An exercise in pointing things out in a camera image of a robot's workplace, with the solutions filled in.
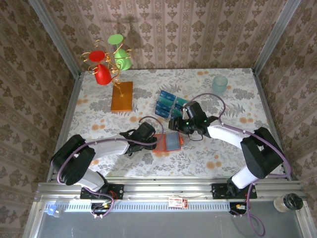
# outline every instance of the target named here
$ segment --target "wall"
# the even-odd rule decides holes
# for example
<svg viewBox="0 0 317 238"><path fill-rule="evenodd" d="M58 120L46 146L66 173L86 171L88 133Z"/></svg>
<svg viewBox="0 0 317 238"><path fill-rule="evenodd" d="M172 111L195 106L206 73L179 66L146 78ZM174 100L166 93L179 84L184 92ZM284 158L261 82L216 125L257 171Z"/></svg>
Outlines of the wall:
<svg viewBox="0 0 317 238"><path fill-rule="evenodd" d="M26 0L0 1L0 237L22 237L73 79Z"/></svg>
<svg viewBox="0 0 317 238"><path fill-rule="evenodd" d="M317 224L317 1L301 1L260 79Z"/></svg>
<svg viewBox="0 0 317 238"><path fill-rule="evenodd" d="M135 50L133 68L252 67L286 0L44 2L87 70L80 55L117 33Z"/></svg>

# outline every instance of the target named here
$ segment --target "table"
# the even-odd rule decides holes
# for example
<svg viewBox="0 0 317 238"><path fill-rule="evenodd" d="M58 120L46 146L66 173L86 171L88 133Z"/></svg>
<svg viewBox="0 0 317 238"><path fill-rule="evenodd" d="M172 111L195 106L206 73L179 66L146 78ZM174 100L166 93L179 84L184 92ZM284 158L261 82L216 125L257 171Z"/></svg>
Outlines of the table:
<svg viewBox="0 0 317 238"><path fill-rule="evenodd" d="M86 139L114 136L138 127L143 116L152 116L160 90L190 100L194 96L211 92L212 80L217 75L228 79L227 90L221 95L227 105L223 121L246 130L261 126L268 128L267 118L251 69L160 69L128 70L121 73L121 81L133 81L132 112L111 113L112 85L100 86L94 75L85 73L68 138L80 134ZM198 98L207 116L218 116L222 109L216 98ZM160 132L159 125L150 119ZM168 123L163 121L164 129ZM90 169L107 177L123 176L212 176L227 177L243 166L245 160L240 149L226 142L204 138L190 141L183 136L184 145L178 152L153 153L143 150L128 155L112 155L94 160ZM274 173L282 174L279 166Z"/></svg>

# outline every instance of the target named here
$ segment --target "green cup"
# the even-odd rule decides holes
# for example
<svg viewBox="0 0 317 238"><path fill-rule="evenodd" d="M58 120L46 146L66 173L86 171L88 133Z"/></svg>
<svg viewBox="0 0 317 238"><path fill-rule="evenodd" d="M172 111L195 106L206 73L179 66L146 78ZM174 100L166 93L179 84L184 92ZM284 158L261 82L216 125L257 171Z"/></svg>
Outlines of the green cup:
<svg viewBox="0 0 317 238"><path fill-rule="evenodd" d="M109 37L108 39L108 43L111 45L116 45L117 48L120 47L121 43L123 41L123 36L120 34L115 34ZM117 65L117 67L120 70L127 70L131 67L132 62L130 58L126 58L129 57L128 53L120 48L115 54L114 54L114 58L115 58L115 63Z"/></svg>

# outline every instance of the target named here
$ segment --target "clear glass cup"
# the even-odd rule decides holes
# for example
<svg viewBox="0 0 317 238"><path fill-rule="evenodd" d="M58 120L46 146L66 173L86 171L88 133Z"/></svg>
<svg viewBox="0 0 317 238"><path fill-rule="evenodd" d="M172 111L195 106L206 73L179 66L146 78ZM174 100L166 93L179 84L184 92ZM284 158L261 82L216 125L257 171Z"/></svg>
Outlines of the clear glass cup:
<svg viewBox="0 0 317 238"><path fill-rule="evenodd" d="M227 89L228 79L225 76L219 75L213 79L212 89L215 93L223 93Z"/></svg>

